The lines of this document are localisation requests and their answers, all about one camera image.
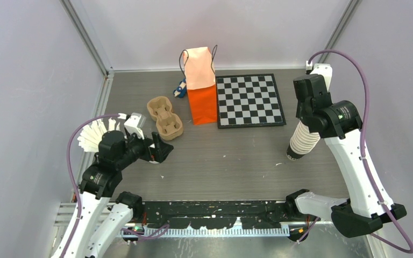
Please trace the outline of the blue white toy figure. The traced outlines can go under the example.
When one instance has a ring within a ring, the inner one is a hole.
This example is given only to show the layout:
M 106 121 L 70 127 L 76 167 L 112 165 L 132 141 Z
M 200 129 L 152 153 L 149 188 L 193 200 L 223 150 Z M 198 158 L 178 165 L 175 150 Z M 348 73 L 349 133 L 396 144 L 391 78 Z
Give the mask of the blue white toy figure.
M 186 80 L 180 81 L 179 85 L 173 91 L 173 95 L 176 98 L 183 98 L 187 94 L 187 84 Z

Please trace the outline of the stack of white paper cups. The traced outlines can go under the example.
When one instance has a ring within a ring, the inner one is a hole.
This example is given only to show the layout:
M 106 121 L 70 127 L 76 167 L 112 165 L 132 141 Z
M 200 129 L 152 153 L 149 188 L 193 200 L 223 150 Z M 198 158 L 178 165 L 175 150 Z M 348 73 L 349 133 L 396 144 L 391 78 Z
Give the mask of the stack of white paper cups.
M 299 121 L 289 140 L 287 157 L 290 160 L 301 159 L 315 148 L 320 139 L 319 133 L 310 133 L 309 128 Z

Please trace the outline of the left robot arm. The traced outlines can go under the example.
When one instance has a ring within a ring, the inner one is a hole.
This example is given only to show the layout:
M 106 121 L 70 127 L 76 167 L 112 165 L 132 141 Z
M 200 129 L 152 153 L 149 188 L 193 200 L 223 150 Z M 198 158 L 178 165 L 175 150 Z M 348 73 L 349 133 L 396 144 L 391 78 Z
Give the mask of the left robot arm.
M 82 175 L 75 212 L 52 256 L 102 257 L 125 224 L 138 222 L 144 214 L 142 198 L 124 191 L 106 219 L 98 223 L 123 178 L 122 171 L 138 159 L 162 163 L 173 149 L 156 132 L 150 139 L 121 131 L 105 133 L 94 162 Z

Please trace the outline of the orange paper bag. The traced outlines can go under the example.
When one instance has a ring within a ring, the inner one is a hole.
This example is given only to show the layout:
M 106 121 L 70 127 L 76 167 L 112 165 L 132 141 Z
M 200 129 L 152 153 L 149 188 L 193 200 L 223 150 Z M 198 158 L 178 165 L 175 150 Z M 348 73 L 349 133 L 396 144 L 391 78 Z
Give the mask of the orange paper bag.
M 180 55 L 194 125 L 217 121 L 216 50 L 217 46 L 189 48 Z

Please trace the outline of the black white checkerboard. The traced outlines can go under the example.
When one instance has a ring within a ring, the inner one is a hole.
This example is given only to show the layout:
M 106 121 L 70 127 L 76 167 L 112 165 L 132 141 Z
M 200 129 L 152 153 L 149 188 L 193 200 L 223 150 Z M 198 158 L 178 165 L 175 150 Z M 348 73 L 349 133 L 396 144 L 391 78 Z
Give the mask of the black white checkerboard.
M 217 127 L 286 125 L 274 74 L 216 77 Z

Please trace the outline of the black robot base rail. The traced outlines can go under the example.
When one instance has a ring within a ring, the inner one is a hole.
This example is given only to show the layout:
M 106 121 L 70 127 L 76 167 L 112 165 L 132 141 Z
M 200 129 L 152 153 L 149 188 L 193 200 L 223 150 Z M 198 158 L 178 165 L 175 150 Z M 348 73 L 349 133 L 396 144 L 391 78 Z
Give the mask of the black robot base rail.
M 288 222 L 311 226 L 316 220 L 313 215 L 296 213 L 278 200 L 124 201 L 123 204 L 133 210 L 132 223 L 149 228 L 167 225 L 170 229 L 219 230 L 240 222 L 246 230 L 272 229 Z

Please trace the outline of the brown pulp cup carrier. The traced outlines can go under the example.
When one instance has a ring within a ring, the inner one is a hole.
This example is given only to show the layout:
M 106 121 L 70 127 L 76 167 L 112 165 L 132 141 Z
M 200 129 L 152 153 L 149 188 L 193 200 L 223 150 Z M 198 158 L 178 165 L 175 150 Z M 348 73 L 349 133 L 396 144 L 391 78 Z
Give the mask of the brown pulp cup carrier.
M 175 114 L 172 103 L 167 97 L 159 96 L 151 99 L 147 103 L 147 109 L 163 140 L 173 140 L 183 134 L 183 123 Z

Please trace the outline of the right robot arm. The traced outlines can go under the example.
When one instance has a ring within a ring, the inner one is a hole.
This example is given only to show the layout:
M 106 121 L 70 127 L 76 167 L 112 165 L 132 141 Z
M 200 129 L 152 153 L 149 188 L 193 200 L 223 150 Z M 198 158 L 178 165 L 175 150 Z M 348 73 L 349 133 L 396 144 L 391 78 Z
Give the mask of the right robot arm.
M 331 78 L 331 66 L 317 63 L 308 65 L 306 75 L 294 79 L 300 121 L 287 155 L 298 160 L 323 139 L 338 164 L 349 197 L 321 196 L 302 189 L 287 196 L 285 211 L 295 221 L 305 215 L 330 220 L 343 236 L 353 238 L 374 233 L 385 223 L 405 217 L 407 211 L 387 194 L 367 149 L 360 144 L 362 120 L 355 105 L 332 101 Z

